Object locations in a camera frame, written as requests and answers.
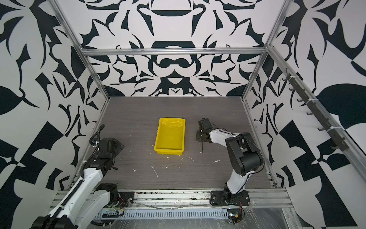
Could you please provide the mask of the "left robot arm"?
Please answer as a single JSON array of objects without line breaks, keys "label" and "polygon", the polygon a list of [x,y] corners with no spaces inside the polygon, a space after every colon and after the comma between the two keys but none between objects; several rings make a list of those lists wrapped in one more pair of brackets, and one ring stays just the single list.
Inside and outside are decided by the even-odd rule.
[{"label": "left robot arm", "polygon": [[115,169],[116,157],[124,145],[115,138],[96,141],[96,151],[84,161],[80,177],[57,206],[38,217],[33,229],[85,229],[105,206],[120,200],[116,184],[101,183],[106,173]]}]

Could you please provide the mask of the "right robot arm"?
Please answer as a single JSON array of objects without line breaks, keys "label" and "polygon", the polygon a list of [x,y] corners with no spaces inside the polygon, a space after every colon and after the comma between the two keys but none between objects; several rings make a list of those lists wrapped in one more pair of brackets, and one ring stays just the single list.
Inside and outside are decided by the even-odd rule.
[{"label": "right robot arm", "polygon": [[199,130],[196,133],[198,142],[208,142],[226,147],[233,168],[225,190],[229,195],[236,195],[245,190],[249,178],[261,172],[265,161],[261,151],[254,143],[248,132],[233,133],[224,128],[217,128],[209,119],[198,121]]}]

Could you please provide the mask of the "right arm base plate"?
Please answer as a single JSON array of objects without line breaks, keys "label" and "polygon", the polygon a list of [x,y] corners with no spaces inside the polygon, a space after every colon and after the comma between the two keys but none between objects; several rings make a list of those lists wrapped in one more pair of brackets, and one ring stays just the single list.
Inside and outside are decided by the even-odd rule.
[{"label": "right arm base plate", "polygon": [[211,191],[212,206],[249,206],[250,197],[247,191],[231,194],[229,190]]}]

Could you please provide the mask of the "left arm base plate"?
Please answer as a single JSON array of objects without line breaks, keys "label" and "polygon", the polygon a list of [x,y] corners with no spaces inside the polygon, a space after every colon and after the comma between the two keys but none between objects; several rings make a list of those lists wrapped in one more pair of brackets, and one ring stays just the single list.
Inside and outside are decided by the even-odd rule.
[{"label": "left arm base plate", "polygon": [[112,195],[112,200],[109,203],[109,206],[114,206],[115,208],[123,209],[134,202],[134,191],[122,191],[118,192],[118,195],[115,193]]}]

